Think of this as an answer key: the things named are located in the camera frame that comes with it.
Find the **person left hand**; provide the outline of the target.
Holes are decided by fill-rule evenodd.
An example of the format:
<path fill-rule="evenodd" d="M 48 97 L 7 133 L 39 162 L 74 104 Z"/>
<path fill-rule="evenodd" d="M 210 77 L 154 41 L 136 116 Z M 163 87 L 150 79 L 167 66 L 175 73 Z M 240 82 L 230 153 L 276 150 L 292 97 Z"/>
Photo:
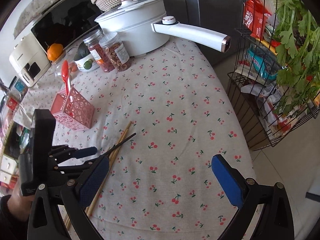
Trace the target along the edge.
<path fill-rule="evenodd" d="M 21 194 L 20 181 L 18 180 L 11 197 L 7 202 L 10 213 L 20 221 L 27 221 L 31 212 L 31 206 L 34 200 L 34 195 L 23 196 Z"/>

